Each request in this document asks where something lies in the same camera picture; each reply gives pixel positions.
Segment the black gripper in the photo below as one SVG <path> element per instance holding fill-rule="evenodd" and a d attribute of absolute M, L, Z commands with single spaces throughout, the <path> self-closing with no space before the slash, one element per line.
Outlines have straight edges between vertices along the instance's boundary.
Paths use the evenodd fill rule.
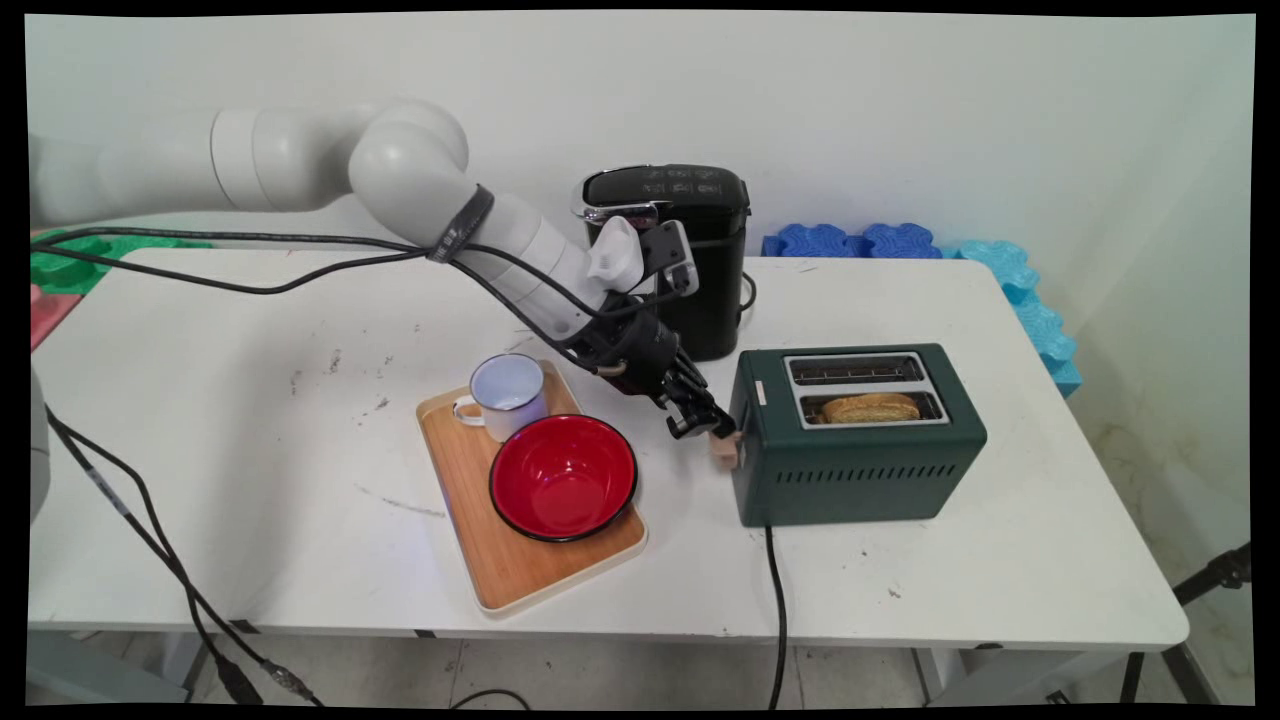
<path fill-rule="evenodd" d="M 726 439 L 739 430 L 685 356 L 678 336 L 653 311 L 590 320 L 575 336 L 575 356 L 622 395 L 663 400 L 666 425 L 676 439 L 707 433 Z M 677 379 L 680 393 L 672 395 Z"/>

